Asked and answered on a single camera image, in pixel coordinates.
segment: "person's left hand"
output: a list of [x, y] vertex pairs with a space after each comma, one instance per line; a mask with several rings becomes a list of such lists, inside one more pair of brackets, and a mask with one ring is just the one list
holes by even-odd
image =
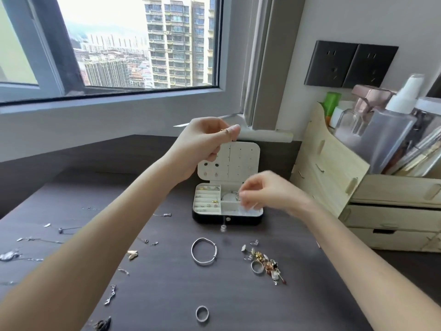
[[221, 144], [236, 140], [240, 125], [229, 126], [218, 117], [195, 118], [182, 131], [165, 155], [179, 171], [179, 180], [188, 179], [202, 160], [215, 161]]

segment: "power outlet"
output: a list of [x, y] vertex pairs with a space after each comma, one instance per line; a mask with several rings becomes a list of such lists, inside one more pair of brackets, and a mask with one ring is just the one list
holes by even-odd
[[359, 44], [343, 87], [380, 87], [397, 50], [398, 46]]
[[304, 84], [341, 87], [345, 81], [358, 44], [318, 40]]

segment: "hand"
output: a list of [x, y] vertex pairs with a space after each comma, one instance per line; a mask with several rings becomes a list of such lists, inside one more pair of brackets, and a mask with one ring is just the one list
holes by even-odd
[[270, 206], [300, 218], [314, 204], [305, 192], [271, 171], [249, 177], [240, 187], [239, 196], [246, 209]]
[[188, 179], [202, 160], [215, 161], [221, 144], [236, 140], [240, 125], [229, 126], [218, 117], [196, 118], [182, 131], [165, 155], [180, 171], [179, 180]]

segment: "open jewelry box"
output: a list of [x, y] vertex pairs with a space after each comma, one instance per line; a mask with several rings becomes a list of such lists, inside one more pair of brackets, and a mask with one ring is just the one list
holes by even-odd
[[201, 224], [257, 225], [263, 209], [245, 210], [237, 191], [242, 183], [256, 174], [260, 147], [256, 143], [229, 142], [220, 146], [214, 162], [201, 161], [198, 175], [207, 183], [196, 186], [192, 216]]

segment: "forearm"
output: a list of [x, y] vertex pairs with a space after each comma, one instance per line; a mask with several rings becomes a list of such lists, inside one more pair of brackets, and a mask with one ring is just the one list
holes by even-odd
[[439, 330], [441, 308], [318, 206], [303, 216], [367, 320], [379, 330]]
[[156, 162], [47, 257], [1, 303], [0, 329], [80, 330], [126, 251], [178, 181], [173, 175], [168, 161]]

